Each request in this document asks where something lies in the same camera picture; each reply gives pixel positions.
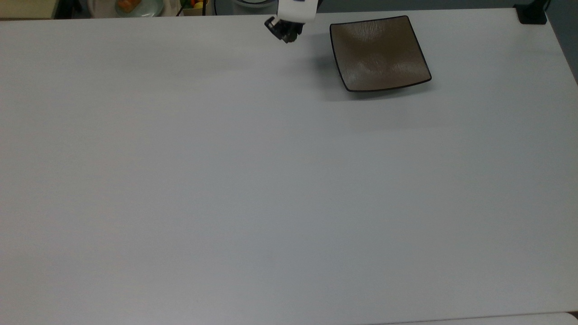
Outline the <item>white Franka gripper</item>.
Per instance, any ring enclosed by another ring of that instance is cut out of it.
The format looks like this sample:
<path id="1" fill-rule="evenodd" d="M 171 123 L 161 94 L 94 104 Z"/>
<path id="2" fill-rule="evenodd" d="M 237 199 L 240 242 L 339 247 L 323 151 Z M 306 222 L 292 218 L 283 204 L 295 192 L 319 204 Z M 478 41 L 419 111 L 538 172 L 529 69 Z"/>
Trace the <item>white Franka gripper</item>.
<path id="1" fill-rule="evenodd" d="M 317 13 L 317 0 L 279 0 L 276 16 L 283 20 L 283 33 L 278 27 L 279 19 L 269 17 L 264 26 L 275 36 L 281 37 L 285 43 L 294 42 L 302 33 L 304 24 L 313 21 Z"/>

